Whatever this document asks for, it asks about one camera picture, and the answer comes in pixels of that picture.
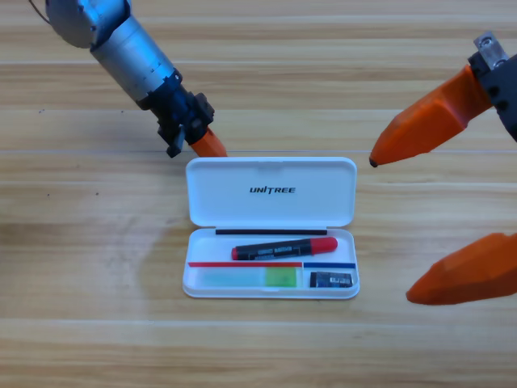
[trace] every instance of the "blue strip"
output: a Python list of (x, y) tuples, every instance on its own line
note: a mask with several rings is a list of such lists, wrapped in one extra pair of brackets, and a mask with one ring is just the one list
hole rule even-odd
[(346, 268), (355, 269), (354, 263), (304, 263), (304, 268)]

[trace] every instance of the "screw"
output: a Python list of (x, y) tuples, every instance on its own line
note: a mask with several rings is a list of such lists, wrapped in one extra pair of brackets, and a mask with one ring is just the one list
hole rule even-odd
[(479, 47), (485, 47), (485, 46), (488, 46), (489, 44), (492, 43), (492, 38), (490, 38), (489, 36), (487, 36), (486, 38), (483, 38), (483, 40), (481, 41), (481, 43), (479, 44)]

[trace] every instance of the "unitree logo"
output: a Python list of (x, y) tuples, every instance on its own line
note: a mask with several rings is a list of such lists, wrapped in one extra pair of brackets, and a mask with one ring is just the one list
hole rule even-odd
[(264, 186), (263, 188), (250, 188), (250, 192), (264, 192), (267, 194), (271, 194), (272, 192), (295, 192), (296, 188), (269, 188), (268, 186)]

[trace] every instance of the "red cap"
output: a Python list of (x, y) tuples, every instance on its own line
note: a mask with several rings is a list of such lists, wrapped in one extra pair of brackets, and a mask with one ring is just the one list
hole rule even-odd
[(313, 255), (335, 251), (338, 247), (338, 240), (334, 237), (311, 238), (310, 250)]

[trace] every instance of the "table surface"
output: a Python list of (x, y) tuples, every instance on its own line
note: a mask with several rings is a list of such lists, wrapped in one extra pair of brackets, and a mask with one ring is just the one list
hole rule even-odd
[(358, 166), (362, 289), (347, 302), (196, 300), (182, 291), (184, 169), (86, 50), (28, 2), (0, 4), (0, 386), (515, 387), (517, 296), (417, 306), (438, 259), (514, 233), (517, 148), (492, 110), (431, 154), (378, 169), (390, 120), (515, 0), (135, 0), (216, 108), (232, 156)]

